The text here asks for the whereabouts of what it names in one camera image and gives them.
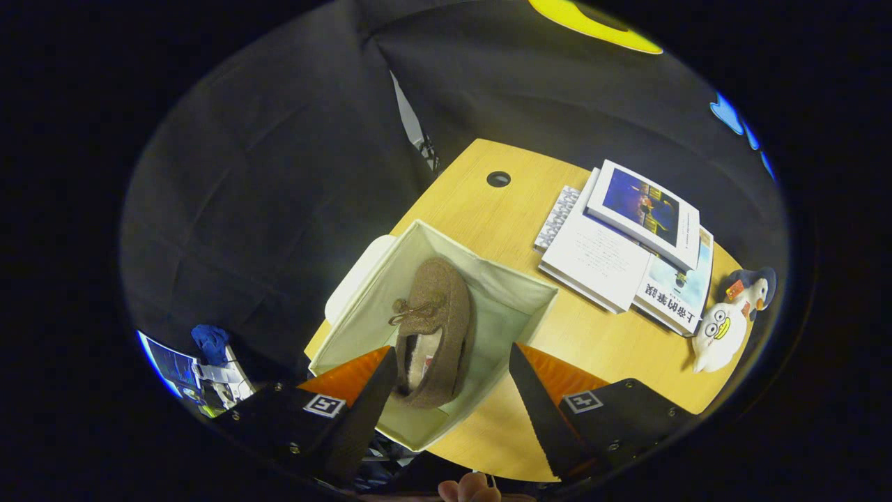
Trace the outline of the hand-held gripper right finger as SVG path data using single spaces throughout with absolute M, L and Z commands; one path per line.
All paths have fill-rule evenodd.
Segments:
M 561 482 L 621 471 L 700 422 L 700 414 L 638 379 L 610 383 L 519 342 L 510 350 L 509 373 Z

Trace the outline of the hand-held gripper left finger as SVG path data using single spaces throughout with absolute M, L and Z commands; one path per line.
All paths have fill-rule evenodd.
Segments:
M 302 383 L 265 386 L 213 424 L 278 470 L 341 488 L 353 483 L 396 379 L 395 348 L 377 347 Z

